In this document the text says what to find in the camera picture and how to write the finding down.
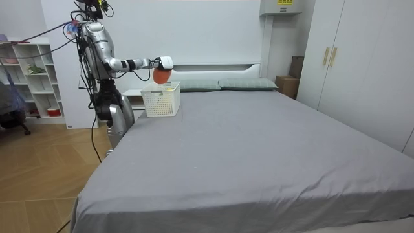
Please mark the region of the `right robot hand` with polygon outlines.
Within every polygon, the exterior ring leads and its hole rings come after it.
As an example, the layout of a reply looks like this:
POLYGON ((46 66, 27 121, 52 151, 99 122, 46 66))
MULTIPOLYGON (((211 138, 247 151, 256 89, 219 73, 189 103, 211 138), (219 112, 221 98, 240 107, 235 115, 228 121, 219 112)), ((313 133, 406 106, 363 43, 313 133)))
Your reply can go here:
POLYGON ((173 60, 170 56, 159 56, 154 59, 155 68, 161 71, 170 71, 174 68, 173 60))

